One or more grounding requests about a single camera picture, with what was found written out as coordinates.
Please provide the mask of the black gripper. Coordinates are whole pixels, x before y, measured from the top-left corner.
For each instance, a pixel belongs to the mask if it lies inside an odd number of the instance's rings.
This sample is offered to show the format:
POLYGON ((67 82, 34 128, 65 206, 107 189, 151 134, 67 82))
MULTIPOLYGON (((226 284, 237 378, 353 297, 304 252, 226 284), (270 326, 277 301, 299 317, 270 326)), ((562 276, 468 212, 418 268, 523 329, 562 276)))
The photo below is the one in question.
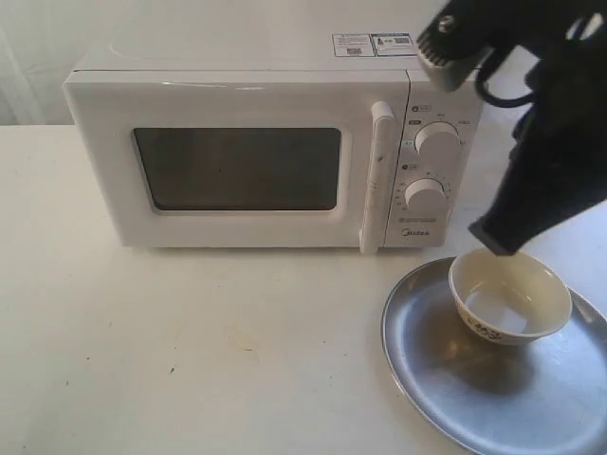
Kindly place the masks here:
POLYGON ((449 1, 460 31, 442 42, 448 57, 487 46, 475 89, 499 108, 528 106, 517 145, 487 212, 469 232, 497 256, 606 198, 606 4, 603 1, 449 1), (492 94, 489 79, 520 47, 537 62, 529 92, 492 94))

